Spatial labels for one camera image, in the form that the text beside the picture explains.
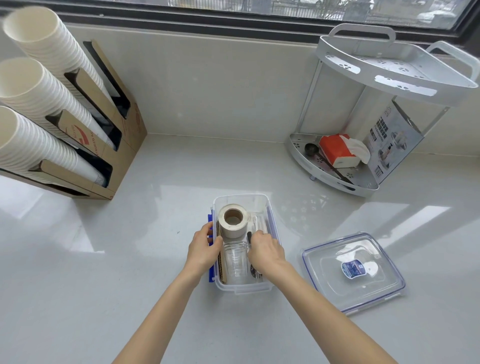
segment person's left hand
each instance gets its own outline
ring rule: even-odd
[[[208,235],[213,235],[212,226],[211,221],[203,225],[200,231],[194,234],[188,247],[187,261],[183,269],[197,275],[198,278],[215,263],[222,248],[221,236],[217,236],[213,245],[208,245],[212,242],[212,238],[207,238]]]

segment window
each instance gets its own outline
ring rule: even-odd
[[[177,8],[451,29],[473,0],[111,0]]]
[[[0,0],[0,16],[32,4],[70,23],[302,43],[340,23],[386,25],[400,41],[480,56],[480,0]]]

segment countertop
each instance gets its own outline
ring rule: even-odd
[[[367,231],[406,294],[351,316],[400,363],[478,361],[480,163],[411,154],[371,198],[309,179],[283,144],[148,135],[111,202],[0,176],[0,361],[110,363],[183,267],[215,197],[269,196],[287,259]],[[162,363],[326,363],[282,294],[204,276]]]

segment person's right arm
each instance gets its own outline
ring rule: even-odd
[[[248,257],[253,267],[282,291],[331,364],[396,363],[297,273],[270,234],[258,230],[252,235]]]

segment person's left arm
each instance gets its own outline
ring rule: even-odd
[[[183,270],[162,294],[127,345],[112,364],[158,364],[187,306],[193,289],[200,277],[216,261],[222,238],[211,243],[212,222],[202,226],[193,236],[188,247],[187,261]]]

